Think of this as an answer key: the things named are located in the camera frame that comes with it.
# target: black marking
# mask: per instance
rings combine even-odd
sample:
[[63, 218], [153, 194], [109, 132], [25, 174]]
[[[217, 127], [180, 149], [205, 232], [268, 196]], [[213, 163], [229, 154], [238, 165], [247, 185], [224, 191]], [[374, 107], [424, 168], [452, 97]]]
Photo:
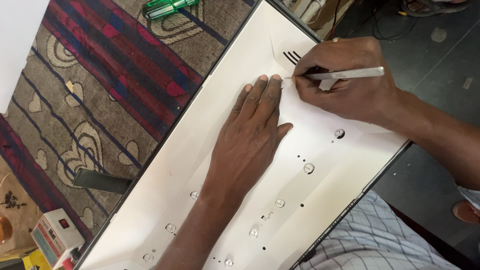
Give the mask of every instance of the black marking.
[[291, 56], [293, 58], [293, 60], [295, 60], [296, 62], [298, 62], [297, 58], [295, 58], [290, 52], [288, 52], [288, 55]]
[[290, 60], [290, 62], [292, 62], [292, 64], [294, 64], [294, 65], [297, 64], [297, 63], [295, 63], [292, 59], [290, 59], [285, 52], [283, 52], [283, 55], [285, 55], [285, 57], [286, 57], [288, 60]]
[[300, 59], [300, 55], [298, 55], [295, 51], [293, 51], [293, 53]]

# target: carpet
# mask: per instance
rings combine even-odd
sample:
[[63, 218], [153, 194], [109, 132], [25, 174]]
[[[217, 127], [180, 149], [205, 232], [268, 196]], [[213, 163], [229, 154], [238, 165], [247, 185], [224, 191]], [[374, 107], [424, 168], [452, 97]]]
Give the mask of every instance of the carpet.
[[42, 212], [63, 208], [86, 244], [120, 195], [75, 187], [75, 173], [135, 178], [255, 3], [200, 0], [148, 22], [145, 2], [51, 0], [0, 116], [20, 184]]

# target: left hand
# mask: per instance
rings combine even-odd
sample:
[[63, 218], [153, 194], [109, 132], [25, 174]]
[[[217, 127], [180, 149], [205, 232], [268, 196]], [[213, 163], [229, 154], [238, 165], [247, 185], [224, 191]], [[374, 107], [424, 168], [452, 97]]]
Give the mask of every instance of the left hand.
[[247, 192], [272, 163], [280, 141], [293, 128], [278, 126], [282, 79], [260, 76], [247, 84], [215, 144], [200, 199], [239, 207]]

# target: sandal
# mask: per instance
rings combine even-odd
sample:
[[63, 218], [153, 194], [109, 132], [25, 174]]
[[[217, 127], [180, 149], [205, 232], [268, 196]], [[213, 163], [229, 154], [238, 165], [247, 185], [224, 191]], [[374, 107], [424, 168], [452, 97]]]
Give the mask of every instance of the sandal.
[[454, 12], [462, 11], [468, 6], [468, 3], [466, 1], [459, 4], [452, 4], [448, 2], [433, 2], [430, 0], [415, 0], [415, 1], [429, 8], [430, 11], [427, 11], [427, 12], [412, 11], [411, 9], [408, 8], [409, 3], [407, 2], [407, 0], [403, 0], [402, 1], [403, 11], [405, 11], [406, 14], [412, 17], [428, 17], [435, 14], [454, 13]]

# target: floor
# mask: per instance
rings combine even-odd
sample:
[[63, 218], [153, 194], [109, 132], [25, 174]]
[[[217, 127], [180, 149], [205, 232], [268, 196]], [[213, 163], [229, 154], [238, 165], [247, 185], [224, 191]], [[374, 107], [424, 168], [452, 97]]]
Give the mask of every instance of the floor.
[[[335, 30], [336, 37], [371, 36], [375, 3], [355, 3]], [[382, 51], [397, 86], [466, 122], [480, 125], [480, 1], [459, 13], [404, 17], [399, 0], [377, 5], [382, 36], [411, 32], [397, 41], [382, 40]], [[413, 145], [373, 188], [383, 199], [468, 256], [480, 267], [480, 227], [452, 214], [463, 199], [454, 179], [438, 162]]]

